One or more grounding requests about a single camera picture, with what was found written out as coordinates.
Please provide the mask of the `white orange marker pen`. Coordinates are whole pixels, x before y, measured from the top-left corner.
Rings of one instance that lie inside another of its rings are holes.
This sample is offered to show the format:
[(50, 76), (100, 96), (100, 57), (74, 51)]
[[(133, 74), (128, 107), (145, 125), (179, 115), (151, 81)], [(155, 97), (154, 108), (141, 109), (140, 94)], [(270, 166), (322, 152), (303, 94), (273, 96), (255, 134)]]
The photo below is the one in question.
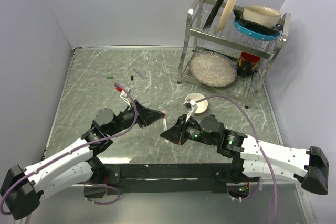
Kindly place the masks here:
[(166, 123), (166, 117), (163, 118), (163, 131), (165, 132), (167, 130), (167, 123)]

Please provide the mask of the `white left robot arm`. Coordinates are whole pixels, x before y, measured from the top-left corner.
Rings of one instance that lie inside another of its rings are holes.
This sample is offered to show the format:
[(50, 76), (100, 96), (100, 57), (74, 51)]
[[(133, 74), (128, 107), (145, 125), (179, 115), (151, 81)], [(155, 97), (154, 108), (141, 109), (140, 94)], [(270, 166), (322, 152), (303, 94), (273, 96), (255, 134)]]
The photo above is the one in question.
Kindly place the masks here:
[(75, 142), (53, 156), (34, 165), (10, 168), (1, 186), (1, 210), (15, 220), (30, 215), (40, 203), (77, 183), (98, 183), (106, 176), (106, 168), (98, 159), (112, 143), (112, 137), (125, 134), (135, 124), (147, 127), (164, 118), (161, 111), (142, 106), (137, 100), (116, 115), (101, 109), (91, 128)]

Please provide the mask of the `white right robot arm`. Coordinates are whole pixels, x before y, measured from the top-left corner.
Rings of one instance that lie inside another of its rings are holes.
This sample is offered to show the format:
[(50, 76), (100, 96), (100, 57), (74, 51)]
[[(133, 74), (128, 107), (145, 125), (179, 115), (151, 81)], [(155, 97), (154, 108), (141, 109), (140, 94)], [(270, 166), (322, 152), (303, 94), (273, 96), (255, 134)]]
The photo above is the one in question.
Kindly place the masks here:
[(291, 148), (257, 141), (227, 129), (214, 115), (198, 122), (184, 114), (160, 136), (176, 145), (192, 140), (215, 147), (217, 153), (232, 160), (230, 171), (223, 175), (233, 183), (254, 177), (279, 179), (299, 183), (313, 194), (328, 194), (329, 161), (319, 147)]

